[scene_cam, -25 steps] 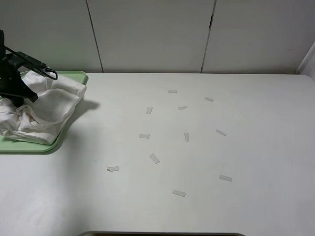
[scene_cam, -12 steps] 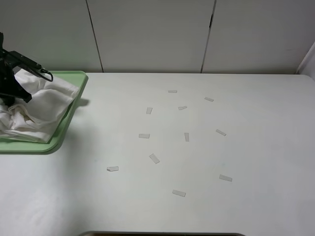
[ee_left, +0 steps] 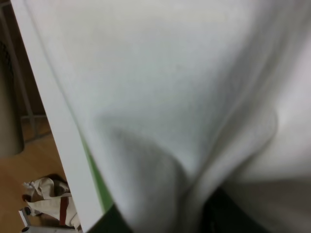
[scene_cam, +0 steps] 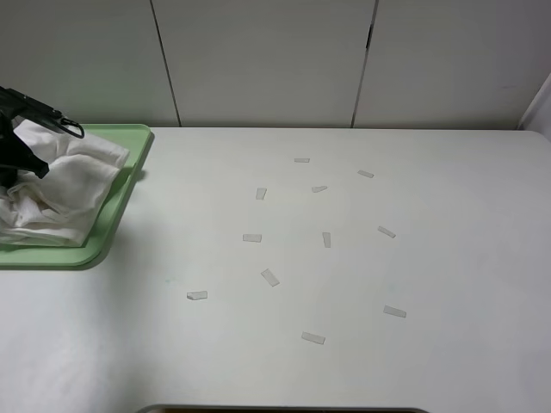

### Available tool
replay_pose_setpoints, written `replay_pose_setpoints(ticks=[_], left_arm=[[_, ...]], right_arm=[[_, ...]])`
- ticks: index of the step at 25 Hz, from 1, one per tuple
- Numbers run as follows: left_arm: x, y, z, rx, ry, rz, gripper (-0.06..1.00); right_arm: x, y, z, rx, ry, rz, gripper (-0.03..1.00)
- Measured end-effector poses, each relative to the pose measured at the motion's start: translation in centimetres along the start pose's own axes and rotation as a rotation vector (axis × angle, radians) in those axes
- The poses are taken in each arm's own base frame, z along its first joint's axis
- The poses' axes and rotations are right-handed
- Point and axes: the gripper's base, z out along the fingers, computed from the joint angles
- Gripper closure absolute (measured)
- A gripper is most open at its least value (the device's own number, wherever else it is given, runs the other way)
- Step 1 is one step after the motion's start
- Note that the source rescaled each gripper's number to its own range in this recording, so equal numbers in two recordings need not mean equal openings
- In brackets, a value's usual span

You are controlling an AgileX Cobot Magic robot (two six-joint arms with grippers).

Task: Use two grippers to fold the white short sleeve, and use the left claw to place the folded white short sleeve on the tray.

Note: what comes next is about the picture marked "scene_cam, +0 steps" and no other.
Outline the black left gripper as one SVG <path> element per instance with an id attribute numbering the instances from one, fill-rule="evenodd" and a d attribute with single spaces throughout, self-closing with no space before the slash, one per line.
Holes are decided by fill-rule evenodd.
<path id="1" fill-rule="evenodd" d="M 1 185 L 12 186 L 18 170 L 32 172 L 42 179 L 49 167 L 15 135 L 12 121 L 1 114 Z"/>

